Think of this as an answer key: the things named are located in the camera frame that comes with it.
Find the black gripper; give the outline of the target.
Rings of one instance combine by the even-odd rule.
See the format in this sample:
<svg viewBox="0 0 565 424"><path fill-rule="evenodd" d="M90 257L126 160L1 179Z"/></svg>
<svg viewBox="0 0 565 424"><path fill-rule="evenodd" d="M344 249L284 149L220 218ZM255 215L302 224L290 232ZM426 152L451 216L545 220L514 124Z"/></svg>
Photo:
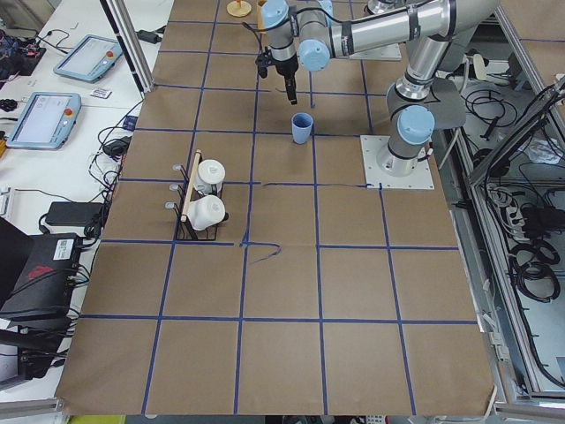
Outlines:
<svg viewBox="0 0 565 424"><path fill-rule="evenodd" d="M257 73L262 79L268 74L268 67L274 66L277 73L284 77L285 91L291 105L298 103L296 92L295 74L298 70L298 58L294 55L291 58L279 60L274 57L272 50L263 50L255 59Z"/></svg>

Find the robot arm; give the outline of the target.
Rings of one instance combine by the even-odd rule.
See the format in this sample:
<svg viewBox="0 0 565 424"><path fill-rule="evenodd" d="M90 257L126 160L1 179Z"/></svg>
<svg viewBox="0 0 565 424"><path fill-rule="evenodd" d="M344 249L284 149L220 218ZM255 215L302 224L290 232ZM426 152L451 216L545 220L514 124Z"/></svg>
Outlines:
<svg viewBox="0 0 565 424"><path fill-rule="evenodd" d="M498 7L496 1L370 1L358 19L338 19L329 1L267 1L260 31L267 36L255 60L267 77L274 67L288 101L297 103L298 69L320 72L333 59L363 61L386 96L389 135L367 166L390 178L412 174L426 160L425 144L440 128L464 122L455 84L438 73L455 70L470 38Z"/></svg>

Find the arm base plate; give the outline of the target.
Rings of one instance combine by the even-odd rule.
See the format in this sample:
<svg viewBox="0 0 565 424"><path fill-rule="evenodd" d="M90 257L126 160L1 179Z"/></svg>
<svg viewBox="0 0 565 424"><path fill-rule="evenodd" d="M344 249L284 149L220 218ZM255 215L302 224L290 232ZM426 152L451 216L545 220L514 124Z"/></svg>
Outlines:
<svg viewBox="0 0 565 424"><path fill-rule="evenodd" d="M378 47L367 46L355 47L354 51L345 57L355 60L371 60L371 61L396 61L402 59L402 53L398 43L382 45Z"/></svg>
<svg viewBox="0 0 565 424"><path fill-rule="evenodd" d="M360 144L365 170L365 185L373 189L433 190L433 178L425 150L404 160L388 149L388 136L361 135Z"/></svg>

